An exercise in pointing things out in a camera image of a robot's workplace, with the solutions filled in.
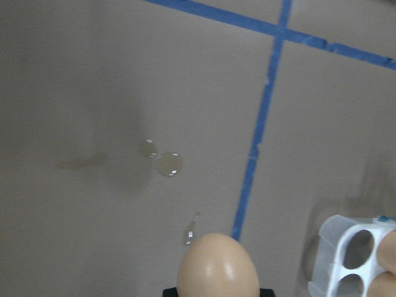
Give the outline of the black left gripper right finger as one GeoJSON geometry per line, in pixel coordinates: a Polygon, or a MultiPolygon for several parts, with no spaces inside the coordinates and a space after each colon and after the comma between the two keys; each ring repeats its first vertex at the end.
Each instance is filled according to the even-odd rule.
{"type": "Polygon", "coordinates": [[[261,288],[259,296],[260,297],[275,297],[275,292],[273,291],[273,289],[261,288]]]}

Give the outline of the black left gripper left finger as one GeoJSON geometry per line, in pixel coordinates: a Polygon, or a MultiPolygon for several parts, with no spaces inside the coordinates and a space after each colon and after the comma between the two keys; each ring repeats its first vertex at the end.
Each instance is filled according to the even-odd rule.
{"type": "Polygon", "coordinates": [[[178,297],[178,296],[179,295],[176,287],[166,288],[162,292],[162,297],[178,297]]]}

